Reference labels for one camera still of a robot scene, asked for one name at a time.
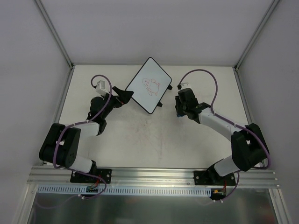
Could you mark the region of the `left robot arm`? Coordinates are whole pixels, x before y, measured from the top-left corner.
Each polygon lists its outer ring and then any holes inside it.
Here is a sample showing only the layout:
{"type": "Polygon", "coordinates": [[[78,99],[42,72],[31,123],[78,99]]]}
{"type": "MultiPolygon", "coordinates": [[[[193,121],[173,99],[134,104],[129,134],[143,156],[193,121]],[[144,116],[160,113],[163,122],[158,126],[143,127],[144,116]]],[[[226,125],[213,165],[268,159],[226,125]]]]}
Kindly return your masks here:
{"type": "Polygon", "coordinates": [[[98,136],[106,128],[106,117],[115,108],[127,104],[132,98],[133,91],[112,88],[116,95],[98,87],[100,94],[92,98],[87,120],[69,126],[54,123],[39,151],[39,159],[52,163],[56,168],[66,168],[73,171],[71,182],[74,183],[103,183],[105,171],[97,168],[95,161],[77,155],[79,141],[83,138],[98,136]]]}

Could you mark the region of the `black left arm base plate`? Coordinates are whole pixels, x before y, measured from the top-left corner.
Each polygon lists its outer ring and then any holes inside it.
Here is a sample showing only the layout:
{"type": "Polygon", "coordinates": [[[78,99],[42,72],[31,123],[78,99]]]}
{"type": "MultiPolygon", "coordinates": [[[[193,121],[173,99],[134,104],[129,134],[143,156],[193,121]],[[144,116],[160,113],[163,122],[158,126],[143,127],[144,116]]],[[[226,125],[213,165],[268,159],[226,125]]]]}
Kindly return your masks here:
{"type": "Polygon", "coordinates": [[[112,169],[97,168],[94,174],[81,174],[76,172],[71,174],[71,183],[88,183],[93,184],[99,181],[99,183],[111,183],[112,169]]]}

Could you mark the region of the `white whiteboard black frame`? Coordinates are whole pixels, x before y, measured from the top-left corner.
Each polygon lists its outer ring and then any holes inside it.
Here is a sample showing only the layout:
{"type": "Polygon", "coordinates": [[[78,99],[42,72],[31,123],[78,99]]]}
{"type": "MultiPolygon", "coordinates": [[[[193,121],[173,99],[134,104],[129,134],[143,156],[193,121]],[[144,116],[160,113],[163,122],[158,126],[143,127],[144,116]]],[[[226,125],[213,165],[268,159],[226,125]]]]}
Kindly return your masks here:
{"type": "Polygon", "coordinates": [[[149,57],[126,87],[132,91],[132,99],[148,114],[161,107],[161,99],[167,90],[171,90],[172,78],[156,62],[149,57]]]}

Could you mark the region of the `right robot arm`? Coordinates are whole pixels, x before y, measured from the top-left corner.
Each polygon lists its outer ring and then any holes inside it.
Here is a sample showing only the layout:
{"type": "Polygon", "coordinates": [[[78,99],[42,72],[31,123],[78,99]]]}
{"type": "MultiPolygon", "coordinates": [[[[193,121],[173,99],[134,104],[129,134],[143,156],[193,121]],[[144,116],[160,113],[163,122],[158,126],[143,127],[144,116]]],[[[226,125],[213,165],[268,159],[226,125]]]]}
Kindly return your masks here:
{"type": "Polygon", "coordinates": [[[222,185],[226,177],[237,171],[248,171],[269,158],[263,134],[258,125],[241,126],[213,112],[211,105],[199,103],[191,88],[178,91],[176,112],[178,117],[187,116],[198,124],[207,126],[231,143],[231,155],[211,165],[195,178],[197,185],[222,185]]]}

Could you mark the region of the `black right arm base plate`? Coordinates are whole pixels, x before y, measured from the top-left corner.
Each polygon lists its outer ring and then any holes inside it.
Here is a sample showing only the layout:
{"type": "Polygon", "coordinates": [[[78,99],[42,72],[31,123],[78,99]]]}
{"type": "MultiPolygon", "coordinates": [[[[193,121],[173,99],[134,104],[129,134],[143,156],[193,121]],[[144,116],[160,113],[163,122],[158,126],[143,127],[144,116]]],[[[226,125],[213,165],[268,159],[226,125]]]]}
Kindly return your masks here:
{"type": "Polygon", "coordinates": [[[206,170],[193,171],[194,184],[198,186],[235,186],[236,180],[233,173],[226,176],[219,176],[206,170]]]}

